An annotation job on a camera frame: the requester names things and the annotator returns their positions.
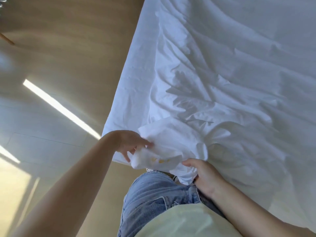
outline blue jeans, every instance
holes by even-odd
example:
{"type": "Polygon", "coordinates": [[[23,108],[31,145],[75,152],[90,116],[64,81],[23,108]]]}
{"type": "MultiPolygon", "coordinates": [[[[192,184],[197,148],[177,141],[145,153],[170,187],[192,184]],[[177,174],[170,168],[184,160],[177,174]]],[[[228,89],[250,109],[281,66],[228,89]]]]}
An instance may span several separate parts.
{"type": "Polygon", "coordinates": [[[133,182],[124,198],[118,237],[134,237],[145,224],[175,205],[200,202],[226,218],[195,185],[177,185],[159,171],[144,173],[133,182]]]}

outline wooden floor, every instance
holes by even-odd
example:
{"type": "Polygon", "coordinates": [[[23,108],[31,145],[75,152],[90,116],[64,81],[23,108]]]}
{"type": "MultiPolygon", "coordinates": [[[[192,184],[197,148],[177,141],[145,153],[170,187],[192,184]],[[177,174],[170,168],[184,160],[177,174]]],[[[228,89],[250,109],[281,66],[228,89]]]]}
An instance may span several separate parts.
{"type": "MultiPolygon", "coordinates": [[[[23,82],[29,80],[101,134],[143,2],[3,4],[0,32],[16,45],[0,40],[0,237],[97,141],[23,82]]],[[[111,165],[79,236],[116,236],[124,195],[140,173],[111,165]]]]}

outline t-shirt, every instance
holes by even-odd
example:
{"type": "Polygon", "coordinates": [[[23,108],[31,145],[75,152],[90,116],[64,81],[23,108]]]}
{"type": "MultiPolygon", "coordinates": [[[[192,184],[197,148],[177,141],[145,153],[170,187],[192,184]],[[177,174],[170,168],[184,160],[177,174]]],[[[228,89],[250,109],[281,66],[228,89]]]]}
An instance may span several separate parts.
{"type": "Polygon", "coordinates": [[[242,237],[226,219],[204,204],[172,207],[148,222],[135,237],[242,237]]]}

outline person's right arm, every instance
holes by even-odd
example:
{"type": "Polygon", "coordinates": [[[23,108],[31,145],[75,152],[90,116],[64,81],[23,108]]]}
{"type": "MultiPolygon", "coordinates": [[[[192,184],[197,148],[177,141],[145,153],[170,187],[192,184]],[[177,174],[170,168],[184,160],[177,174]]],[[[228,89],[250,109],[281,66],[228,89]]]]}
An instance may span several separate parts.
{"type": "Polygon", "coordinates": [[[263,209],[244,193],[223,179],[210,163],[188,159],[185,166],[197,168],[195,184],[209,197],[244,237],[316,237],[307,228],[290,225],[263,209]]]}

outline jeans pocket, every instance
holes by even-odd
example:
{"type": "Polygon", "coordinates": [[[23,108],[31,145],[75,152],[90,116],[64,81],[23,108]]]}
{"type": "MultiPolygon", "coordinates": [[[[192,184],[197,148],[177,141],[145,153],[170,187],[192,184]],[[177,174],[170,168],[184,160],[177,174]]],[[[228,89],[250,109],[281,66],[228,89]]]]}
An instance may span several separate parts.
{"type": "Polygon", "coordinates": [[[168,209],[163,196],[140,204],[122,221],[118,236],[133,237],[149,221],[168,209]]]}

